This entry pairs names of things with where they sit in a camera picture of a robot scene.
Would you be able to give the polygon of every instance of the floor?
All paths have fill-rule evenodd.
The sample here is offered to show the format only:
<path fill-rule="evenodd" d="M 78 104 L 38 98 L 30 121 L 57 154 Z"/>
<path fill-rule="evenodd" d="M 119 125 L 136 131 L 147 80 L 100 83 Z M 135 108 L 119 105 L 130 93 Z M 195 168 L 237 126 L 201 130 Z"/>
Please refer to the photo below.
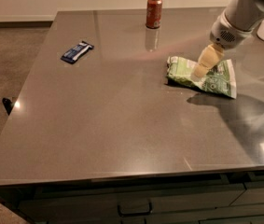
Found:
<path fill-rule="evenodd" d="M 0 28 L 0 133 L 7 121 L 2 98 L 17 97 L 49 28 Z M 27 222 L 0 204 L 0 224 Z"/>

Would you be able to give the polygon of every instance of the small packet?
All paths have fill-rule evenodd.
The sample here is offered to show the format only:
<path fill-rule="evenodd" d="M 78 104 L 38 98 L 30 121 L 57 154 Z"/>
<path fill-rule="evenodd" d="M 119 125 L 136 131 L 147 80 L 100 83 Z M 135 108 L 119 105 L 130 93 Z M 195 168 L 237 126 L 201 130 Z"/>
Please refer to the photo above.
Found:
<path fill-rule="evenodd" d="M 231 60 L 219 62 L 205 77 L 193 75 L 197 63 L 183 57 L 169 57 L 167 78 L 186 87 L 198 88 L 205 92 L 224 94 L 236 99 L 235 73 Z"/>
<path fill-rule="evenodd" d="M 67 63 L 75 63 L 81 56 L 85 55 L 90 49 L 94 49 L 94 46 L 82 41 L 75 47 L 67 50 L 61 57 L 61 60 Z"/>

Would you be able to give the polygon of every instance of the gray tabletop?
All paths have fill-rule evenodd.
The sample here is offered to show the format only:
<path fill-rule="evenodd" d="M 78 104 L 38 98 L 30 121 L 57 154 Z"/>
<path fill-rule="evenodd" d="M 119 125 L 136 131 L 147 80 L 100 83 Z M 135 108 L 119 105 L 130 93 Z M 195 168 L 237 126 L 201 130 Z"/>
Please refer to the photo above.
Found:
<path fill-rule="evenodd" d="M 59 12 L 0 136 L 0 185 L 264 167 L 264 42 L 226 53 L 236 100 L 169 86 L 168 56 L 198 59 L 222 8 Z M 60 57 L 95 46 L 76 64 Z"/>

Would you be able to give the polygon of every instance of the green chip bag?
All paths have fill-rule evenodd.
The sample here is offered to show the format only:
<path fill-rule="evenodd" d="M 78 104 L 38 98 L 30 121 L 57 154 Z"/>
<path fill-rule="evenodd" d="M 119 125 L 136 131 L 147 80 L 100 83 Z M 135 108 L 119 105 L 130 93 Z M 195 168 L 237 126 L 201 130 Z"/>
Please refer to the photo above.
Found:
<path fill-rule="evenodd" d="M 224 94 L 236 99 L 236 81 L 231 60 L 225 60 L 212 68 L 205 77 L 198 78 L 192 73 L 197 63 L 183 57 L 168 58 L 167 78 L 174 82 L 202 91 Z"/>

